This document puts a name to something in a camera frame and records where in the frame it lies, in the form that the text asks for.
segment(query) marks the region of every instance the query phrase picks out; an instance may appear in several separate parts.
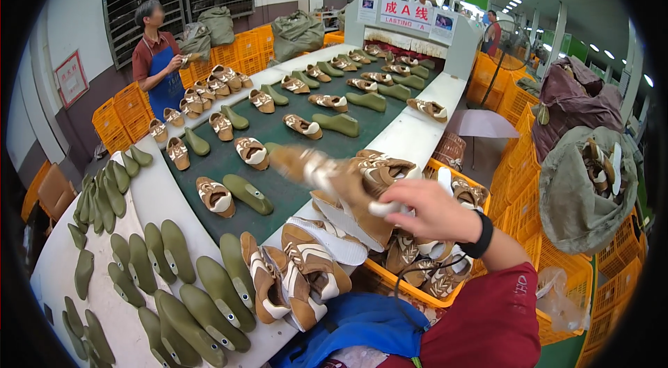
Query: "hand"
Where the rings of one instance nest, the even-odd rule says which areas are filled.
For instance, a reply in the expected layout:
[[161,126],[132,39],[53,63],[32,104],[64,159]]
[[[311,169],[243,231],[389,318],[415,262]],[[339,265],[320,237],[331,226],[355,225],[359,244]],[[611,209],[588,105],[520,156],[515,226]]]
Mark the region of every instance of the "hand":
[[169,64],[167,64],[167,72],[171,73],[174,71],[178,71],[179,68],[181,68],[181,63],[183,62],[183,55],[175,55],[171,61],[169,61]]
[[385,220],[417,237],[452,242],[478,242],[480,239],[480,216],[462,207],[435,180],[399,180],[380,196],[379,201],[398,201],[412,207],[415,217],[392,213]]

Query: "red shirt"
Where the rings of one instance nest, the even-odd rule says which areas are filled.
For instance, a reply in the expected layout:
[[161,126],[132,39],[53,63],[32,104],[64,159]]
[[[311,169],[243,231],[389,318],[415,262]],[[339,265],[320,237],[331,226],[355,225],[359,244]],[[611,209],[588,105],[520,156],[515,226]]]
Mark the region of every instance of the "red shirt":
[[178,48],[178,44],[171,33],[158,32],[157,42],[152,41],[146,34],[144,34],[143,39],[139,40],[139,43],[134,48],[134,52],[132,52],[132,76],[135,81],[148,78],[153,55],[168,46],[172,47],[174,55],[181,54],[181,49]]
[[492,46],[487,49],[487,55],[494,57],[496,55],[496,48],[499,46],[499,40],[501,40],[501,26],[498,23],[494,23],[494,39],[492,40]]
[[[540,358],[538,274],[530,263],[466,283],[443,318],[422,335],[425,368],[533,368]],[[390,355],[378,368],[415,368]]]

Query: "blue cloth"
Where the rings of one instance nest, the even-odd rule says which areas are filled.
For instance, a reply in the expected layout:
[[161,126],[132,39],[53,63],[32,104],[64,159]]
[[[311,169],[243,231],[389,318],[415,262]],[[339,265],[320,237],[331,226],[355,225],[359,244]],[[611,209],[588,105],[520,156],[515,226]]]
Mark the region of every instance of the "blue cloth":
[[[401,308],[419,326],[406,319]],[[406,358],[420,355],[427,318],[404,300],[370,293],[347,293],[327,302],[329,311],[313,329],[298,333],[269,361],[272,368],[319,368],[334,351],[364,345]]]
[[[148,76],[152,77],[162,71],[173,57],[174,51],[172,51],[171,46],[153,55]],[[178,104],[185,92],[178,71],[170,73],[158,85],[150,89],[148,91],[148,101],[156,117],[161,118],[166,107],[178,110]]]

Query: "man in white shirt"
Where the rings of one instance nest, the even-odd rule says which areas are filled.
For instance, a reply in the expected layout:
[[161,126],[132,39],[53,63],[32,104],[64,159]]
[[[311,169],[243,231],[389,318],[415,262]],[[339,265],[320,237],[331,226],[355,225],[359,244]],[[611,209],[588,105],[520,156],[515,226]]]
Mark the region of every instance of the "man in white shirt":
[[416,3],[420,3],[425,7],[433,7],[434,5],[431,4],[429,0],[415,0]]

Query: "red framed sign on wall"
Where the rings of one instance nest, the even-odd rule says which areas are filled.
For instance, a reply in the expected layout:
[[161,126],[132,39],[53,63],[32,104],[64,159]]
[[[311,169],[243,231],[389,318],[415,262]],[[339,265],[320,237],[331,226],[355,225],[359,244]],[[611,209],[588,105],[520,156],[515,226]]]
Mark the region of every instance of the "red framed sign on wall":
[[70,108],[75,101],[88,91],[88,80],[84,74],[79,58],[79,49],[74,51],[65,62],[54,71],[58,83],[58,94],[63,100],[65,109]]

